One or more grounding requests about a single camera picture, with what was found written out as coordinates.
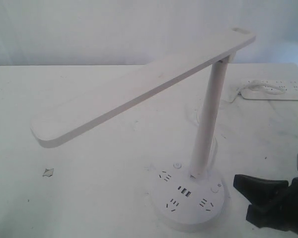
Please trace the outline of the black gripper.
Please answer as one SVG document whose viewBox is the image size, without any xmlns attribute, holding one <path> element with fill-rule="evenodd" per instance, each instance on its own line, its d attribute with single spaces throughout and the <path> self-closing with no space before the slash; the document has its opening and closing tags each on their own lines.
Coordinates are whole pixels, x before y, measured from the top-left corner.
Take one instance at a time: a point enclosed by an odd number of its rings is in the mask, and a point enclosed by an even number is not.
<svg viewBox="0 0 298 238">
<path fill-rule="evenodd" d="M 273 228 L 298 234 L 298 178 L 269 180 L 247 175 L 235 175 L 233 187 L 250 203 L 265 205 L 261 211 L 250 204 L 246 221 L 258 228 Z"/>
</svg>

